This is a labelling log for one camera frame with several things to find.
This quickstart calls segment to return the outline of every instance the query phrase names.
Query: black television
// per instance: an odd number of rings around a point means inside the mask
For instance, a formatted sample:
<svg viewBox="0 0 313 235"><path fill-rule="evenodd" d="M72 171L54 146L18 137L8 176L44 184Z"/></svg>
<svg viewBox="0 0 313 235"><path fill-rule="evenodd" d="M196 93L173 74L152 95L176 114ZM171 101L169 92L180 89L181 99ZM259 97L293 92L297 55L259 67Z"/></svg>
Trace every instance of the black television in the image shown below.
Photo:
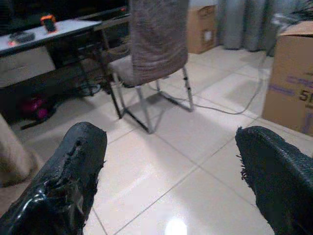
<svg viewBox="0 0 313 235"><path fill-rule="evenodd" d="M57 21L125 13L128 0L0 0L0 35L40 26L40 18L53 14Z"/></svg>

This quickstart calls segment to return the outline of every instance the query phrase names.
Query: desk drawer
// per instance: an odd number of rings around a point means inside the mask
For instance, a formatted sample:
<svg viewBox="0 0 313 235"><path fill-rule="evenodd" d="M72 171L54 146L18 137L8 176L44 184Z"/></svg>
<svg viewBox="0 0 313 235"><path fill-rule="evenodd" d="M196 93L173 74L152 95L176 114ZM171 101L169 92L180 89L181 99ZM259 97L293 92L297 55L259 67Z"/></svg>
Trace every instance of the desk drawer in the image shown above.
<svg viewBox="0 0 313 235"><path fill-rule="evenodd" d="M45 47L6 56L0 58L0 87L7 87L52 70L55 67Z"/></svg>

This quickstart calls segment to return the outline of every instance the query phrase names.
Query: orange object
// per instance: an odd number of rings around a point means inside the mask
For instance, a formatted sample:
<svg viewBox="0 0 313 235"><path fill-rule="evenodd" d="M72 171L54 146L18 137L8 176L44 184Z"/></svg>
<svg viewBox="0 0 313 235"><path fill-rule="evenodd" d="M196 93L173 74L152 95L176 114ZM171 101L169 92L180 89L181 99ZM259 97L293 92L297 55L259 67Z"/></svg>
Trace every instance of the orange object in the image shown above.
<svg viewBox="0 0 313 235"><path fill-rule="evenodd" d="M42 16L40 21L41 24L45 26L45 29L47 30L48 33L54 33L57 31L57 28L55 26L56 20L54 15Z"/></svg>

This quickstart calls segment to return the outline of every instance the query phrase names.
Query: cardboard box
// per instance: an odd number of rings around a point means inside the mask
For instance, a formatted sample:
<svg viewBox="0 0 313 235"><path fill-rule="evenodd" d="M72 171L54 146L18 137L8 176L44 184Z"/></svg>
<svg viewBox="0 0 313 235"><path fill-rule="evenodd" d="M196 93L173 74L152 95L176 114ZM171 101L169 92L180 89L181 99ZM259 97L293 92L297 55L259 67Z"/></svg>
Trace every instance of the cardboard box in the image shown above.
<svg viewBox="0 0 313 235"><path fill-rule="evenodd" d="M313 136L313 22L282 33L263 118Z"/></svg>
<svg viewBox="0 0 313 235"><path fill-rule="evenodd" d="M187 23L188 52L200 54L215 47L215 6L191 7Z"/></svg>

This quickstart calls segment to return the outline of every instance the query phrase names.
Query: chair seat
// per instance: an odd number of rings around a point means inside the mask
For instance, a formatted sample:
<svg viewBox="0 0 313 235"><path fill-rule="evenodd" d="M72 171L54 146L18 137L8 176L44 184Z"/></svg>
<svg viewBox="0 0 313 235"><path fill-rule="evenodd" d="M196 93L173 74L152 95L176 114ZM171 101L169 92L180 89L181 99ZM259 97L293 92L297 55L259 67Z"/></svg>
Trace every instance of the chair seat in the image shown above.
<svg viewBox="0 0 313 235"><path fill-rule="evenodd" d="M134 83L134 70L131 55L109 63L109 68L118 74L119 78L126 86L137 85Z"/></svg>

